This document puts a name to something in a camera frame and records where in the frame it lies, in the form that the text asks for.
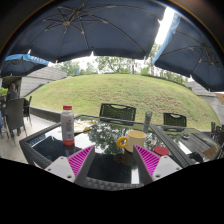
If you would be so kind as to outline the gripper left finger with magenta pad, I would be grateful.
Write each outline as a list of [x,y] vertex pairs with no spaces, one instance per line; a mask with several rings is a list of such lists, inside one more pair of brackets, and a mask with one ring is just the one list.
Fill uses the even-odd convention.
[[46,168],[46,171],[83,186],[94,157],[95,146],[92,145],[68,157],[58,157]]

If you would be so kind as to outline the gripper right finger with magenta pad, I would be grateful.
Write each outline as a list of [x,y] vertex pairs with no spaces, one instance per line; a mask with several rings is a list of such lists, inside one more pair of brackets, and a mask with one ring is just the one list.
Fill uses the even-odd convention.
[[136,160],[141,181],[144,185],[157,181],[182,169],[168,155],[159,156],[138,145],[133,146],[133,156]]

